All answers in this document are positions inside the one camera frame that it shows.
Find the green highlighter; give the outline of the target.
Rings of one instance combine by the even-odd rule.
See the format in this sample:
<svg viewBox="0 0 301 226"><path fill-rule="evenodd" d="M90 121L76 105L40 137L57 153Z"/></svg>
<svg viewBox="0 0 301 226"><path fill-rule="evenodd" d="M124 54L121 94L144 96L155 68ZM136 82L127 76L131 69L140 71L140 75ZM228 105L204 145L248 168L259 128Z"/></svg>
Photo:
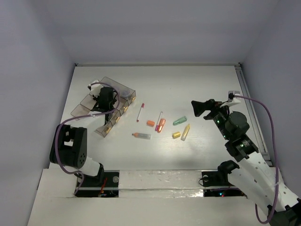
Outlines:
<svg viewBox="0 0 301 226"><path fill-rule="evenodd" d="M187 121L187 117L186 116L182 116L181 118L175 120L173 122L173 125L176 126L176 125L182 124L182 123L184 123L186 121Z"/></svg>

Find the purple glitter jar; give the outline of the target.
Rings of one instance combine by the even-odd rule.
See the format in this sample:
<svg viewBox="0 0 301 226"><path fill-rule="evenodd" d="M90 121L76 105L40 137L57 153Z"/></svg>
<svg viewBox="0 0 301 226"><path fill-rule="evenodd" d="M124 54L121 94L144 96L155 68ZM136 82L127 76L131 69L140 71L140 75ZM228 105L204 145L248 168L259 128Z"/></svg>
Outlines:
<svg viewBox="0 0 301 226"><path fill-rule="evenodd" d="M131 96L131 92L128 89L122 90L120 96L124 99L128 99Z"/></svg>

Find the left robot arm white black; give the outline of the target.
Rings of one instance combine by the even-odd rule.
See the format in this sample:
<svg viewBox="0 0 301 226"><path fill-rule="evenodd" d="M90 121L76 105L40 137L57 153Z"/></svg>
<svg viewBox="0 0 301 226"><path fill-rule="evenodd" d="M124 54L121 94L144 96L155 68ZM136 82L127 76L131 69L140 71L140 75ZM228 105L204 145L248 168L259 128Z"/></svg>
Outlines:
<svg viewBox="0 0 301 226"><path fill-rule="evenodd" d="M104 181L103 166L87 156L88 129L69 123L78 120L98 128L96 120L103 117L103 122L108 121L117 109L114 105L119 105L119 94L116 89L103 83L99 94L93 99L96 103L87 114L71 117L57 126L49 159L66 174L73 174L81 179L87 177L92 185L99 186Z"/></svg>

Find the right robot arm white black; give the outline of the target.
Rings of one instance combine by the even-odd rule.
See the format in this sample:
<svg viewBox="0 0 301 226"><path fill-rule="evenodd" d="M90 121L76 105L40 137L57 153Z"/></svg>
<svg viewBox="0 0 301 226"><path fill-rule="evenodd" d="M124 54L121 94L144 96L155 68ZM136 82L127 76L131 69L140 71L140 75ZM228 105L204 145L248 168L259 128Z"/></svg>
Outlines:
<svg viewBox="0 0 301 226"><path fill-rule="evenodd" d="M272 169L264 160L256 144L247 136L250 126L241 112L230 112L230 107L240 103L242 96L230 94L226 102L214 99L192 101L196 117L205 111L205 120L213 120L227 141L226 150L233 160L221 163L215 176L220 184L230 184L254 202L267 219L261 224L271 226L299 226L301 224L301 199L279 179L279 168Z"/></svg>

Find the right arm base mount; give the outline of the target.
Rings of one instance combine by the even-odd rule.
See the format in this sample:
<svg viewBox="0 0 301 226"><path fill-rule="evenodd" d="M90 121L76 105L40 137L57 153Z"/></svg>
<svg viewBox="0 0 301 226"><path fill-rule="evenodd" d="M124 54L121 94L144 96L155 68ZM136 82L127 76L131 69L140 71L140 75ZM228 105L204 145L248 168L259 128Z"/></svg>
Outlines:
<svg viewBox="0 0 301 226"><path fill-rule="evenodd" d="M234 187L229 180L228 175L239 165L234 161L224 161L213 171L202 171L201 178L198 180L204 190L205 197L234 197L246 196L238 188Z"/></svg>

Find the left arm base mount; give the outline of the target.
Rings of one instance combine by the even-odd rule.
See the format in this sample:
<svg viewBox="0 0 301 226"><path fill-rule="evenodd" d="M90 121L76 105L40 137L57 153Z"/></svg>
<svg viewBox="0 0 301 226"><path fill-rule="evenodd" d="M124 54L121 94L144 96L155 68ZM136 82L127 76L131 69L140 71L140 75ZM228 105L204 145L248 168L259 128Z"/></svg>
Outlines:
<svg viewBox="0 0 301 226"><path fill-rule="evenodd" d="M94 177L85 175L75 194L82 198L116 198L119 196L119 171L106 171L102 164Z"/></svg>

